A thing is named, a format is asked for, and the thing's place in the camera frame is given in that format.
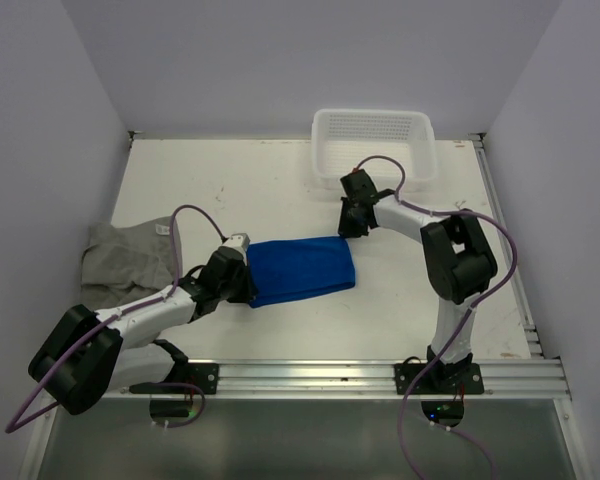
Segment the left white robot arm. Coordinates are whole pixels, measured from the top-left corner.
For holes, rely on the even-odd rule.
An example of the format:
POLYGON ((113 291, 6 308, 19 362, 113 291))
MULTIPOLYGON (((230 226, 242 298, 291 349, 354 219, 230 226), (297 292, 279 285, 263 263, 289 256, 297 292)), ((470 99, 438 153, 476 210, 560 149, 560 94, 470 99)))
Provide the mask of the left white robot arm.
POLYGON ((218 247, 197 277, 186 276, 129 304, 70 308, 31 360, 28 373, 69 414, 81 414, 109 390, 142 385, 181 390, 187 356, 165 330, 215 311, 222 301, 247 304, 257 293, 241 238, 218 247))

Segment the blue microfiber towel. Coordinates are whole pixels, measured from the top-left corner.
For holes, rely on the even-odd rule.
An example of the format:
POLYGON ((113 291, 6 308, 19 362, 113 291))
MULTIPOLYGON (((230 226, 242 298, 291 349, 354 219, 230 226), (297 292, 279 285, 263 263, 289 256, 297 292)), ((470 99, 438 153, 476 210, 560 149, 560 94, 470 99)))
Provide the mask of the blue microfiber towel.
POLYGON ((356 285, 353 258, 337 236, 255 243, 247 250, 257 289, 252 308, 315 298, 356 285))

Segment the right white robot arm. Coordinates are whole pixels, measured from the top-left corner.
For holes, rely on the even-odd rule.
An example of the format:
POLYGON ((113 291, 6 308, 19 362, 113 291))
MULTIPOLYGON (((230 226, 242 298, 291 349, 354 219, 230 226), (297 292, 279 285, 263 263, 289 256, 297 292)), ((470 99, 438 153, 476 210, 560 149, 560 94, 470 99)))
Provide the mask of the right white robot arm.
POLYGON ((398 390, 451 394, 470 375, 471 336, 476 308, 498 272, 497 262, 477 218, 451 214, 439 219, 400 203, 391 189, 379 191, 363 169, 340 179, 344 190, 338 234, 346 239, 383 228, 422 246, 429 283, 438 296, 434 337, 427 362, 396 366, 398 390))

